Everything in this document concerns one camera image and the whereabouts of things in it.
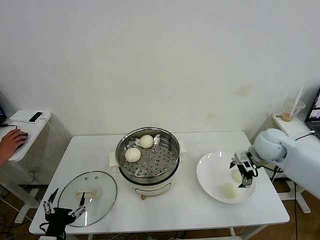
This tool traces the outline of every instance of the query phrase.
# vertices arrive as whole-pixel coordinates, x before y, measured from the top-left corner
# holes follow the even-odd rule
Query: laptop
[[[315,96],[313,104],[304,121],[311,130],[314,130],[316,136],[320,139],[320,88]]]
[[[0,106],[0,124],[3,124],[7,120],[7,116]]]

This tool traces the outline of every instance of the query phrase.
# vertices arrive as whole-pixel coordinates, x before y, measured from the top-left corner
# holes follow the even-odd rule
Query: wooden floor
[[[289,188],[283,182],[276,182],[275,188],[278,192],[288,192]],[[46,189],[41,189],[37,198],[41,199],[45,193]],[[320,240],[320,200],[309,194],[308,192],[304,192],[304,199],[308,203],[311,208],[311,213],[303,214],[297,205],[297,219],[298,219],[298,239],[299,240]],[[13,194],[9,194],[4,197],[4,200],[12,204],[17,209],[20,209],[23,203],[15,197]],[[14,217],[16,216],[16,211],[6,205],[4,202],[0,200],[0,212],[4,215],[6,219],[6,225],[9,226]],[[296,239],[296,224],[295,224],[295,205],[294,201],[285,201],[284,205],[290,215],[290,221],[285,224],[279,225],[271,225],[259,232],[257,235],[252,237],[252,240],[295,240]],[[31,210],[28,214],[28,217],[33,218],[35,210]],[[2,216],[0,216],[0,223],[2,225],[5,224],[5,221]],[[15,240],[38,240],[39,236],[33,235],[29,233],[30,222],[26,222],[24,225],[19,227],[12,227],[10,232],[13,236],[25,233],[23,235],[17,236]],[[236,234],[241,232],[241,228],[235,229]],[[8,232],[9,228],[5,227],[0,234],[0,240],[4,240],[8,237],[11,237]],[[172,232],[147,232],[146,235],[151,236],[157,240],[168,240],[170,238],[182,238],[184,231],[175,231]],[[122,234],[119,240],[124,240],[122,237],[128,237],[128,240],[146,240],[145,234],[137,233],[130,235],[129,233]],[[212,237],[227,237],[230,236],[230,232],[228,229],[210,229],[210,230],[192,230],[187,231],[184,235],[184,239],[194,239],[194,238],[212,238]],[[88,239],[87,235],[78,236],[80,240]],[[107,234],[95,235],[95,239],[108,239]]]

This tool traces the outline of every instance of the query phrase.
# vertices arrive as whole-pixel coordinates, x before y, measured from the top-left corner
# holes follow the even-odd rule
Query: laptop screen
[[[3,124],[6,119],[7,119],[7,116],[0,106],[0,124]]]
[[[306,121],[320,121],[320,88],[315,96],[311,109],[306,117]]]

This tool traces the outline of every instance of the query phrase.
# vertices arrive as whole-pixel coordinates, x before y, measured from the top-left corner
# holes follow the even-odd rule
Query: finger
[[[20,131],[21,131],[21,129],[11,130],[10,132],[8,132],[8,133],[3,137],[3,139],[7,139],[7,138],[10,137],[12,134],[17,133],[17,132],[20,132]]]
[[[21,135],[25,135],[26,133],[25,132],[23,132],[23,131],[17,131],[17,132],[15,132],[14,134],[12,134],[11,136],[9,136],[8,138],[9,139],[15,139],[15,138],[17,138],[17,137],[19,137],[19,136],[21,136]]]
[[[18,142],[15,143],[15,147],[17,148],[17,147],[19,147],[21,144],[25,144],[25,143],[26,143],[26,141],[24,141],[24,140],[18,141]]]
[[[21,140],[24,140],[24,139],[27,139],[28,137],[27,136],[23,136],[23,135],[21,135],[21,136],[17,136],[15,139],[13,139],[14,140],[14,142],[15,143],[17,143],[17,142],[19,142],[19,141],[21,141]]]

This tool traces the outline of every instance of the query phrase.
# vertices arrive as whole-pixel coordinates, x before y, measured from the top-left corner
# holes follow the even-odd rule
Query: robotic hand
[[[76,210],[54,207],[52,208],[52,203],[54,202],[59,188],[57,188],[54,193],[51,194],[48,201],[43,202],[43,208],[45,212],[45,220],[40,224],[40,229],[45,232],[45,236],[41,236],[39,240],[63,240],[66,239],[65,228],[68,224],[72,224],[77,218],[79,218],[85,211],[85,193],[82,194],[79,207]]]
[[[239,188],[251,186],[258,168],[273,163],[292,181],[320,199],[320,149],[297,143],[278,129],[261,132],[248,151],[237,151],[230,168],[237,165],[242,183]]]

